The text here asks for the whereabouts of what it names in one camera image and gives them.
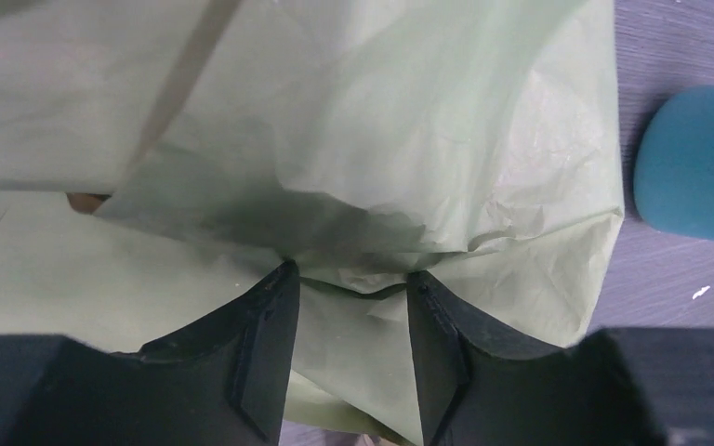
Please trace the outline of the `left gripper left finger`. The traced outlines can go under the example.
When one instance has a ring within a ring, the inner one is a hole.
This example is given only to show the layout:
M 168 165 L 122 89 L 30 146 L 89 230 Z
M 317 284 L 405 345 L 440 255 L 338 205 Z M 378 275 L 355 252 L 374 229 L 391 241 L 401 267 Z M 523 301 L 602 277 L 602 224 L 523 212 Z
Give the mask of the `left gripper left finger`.
M 0 445 L 274 445 L 298 326 L 298 266 L 133 353 L 0 334 Z

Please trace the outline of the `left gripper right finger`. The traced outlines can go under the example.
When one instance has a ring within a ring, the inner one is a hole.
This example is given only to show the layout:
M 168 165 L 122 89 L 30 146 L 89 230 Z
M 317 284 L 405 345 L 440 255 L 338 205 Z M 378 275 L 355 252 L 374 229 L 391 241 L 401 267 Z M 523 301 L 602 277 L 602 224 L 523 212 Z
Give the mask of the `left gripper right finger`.
M 714 329 L 603 328 L 560 348 L 406 283 L 427 445 L 714 445 Z

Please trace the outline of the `green wrapping paper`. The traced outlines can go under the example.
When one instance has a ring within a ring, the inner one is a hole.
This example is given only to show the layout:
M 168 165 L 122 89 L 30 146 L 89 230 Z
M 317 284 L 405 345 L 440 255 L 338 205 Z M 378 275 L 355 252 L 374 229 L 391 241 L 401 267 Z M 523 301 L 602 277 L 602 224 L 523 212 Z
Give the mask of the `green wrapping paper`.
M 573 344 L 620 165 L 610 1 L 0 1 L 0 334 L 133 350 L 290 258 L 286 417 L 418 445 L 407 274 Z

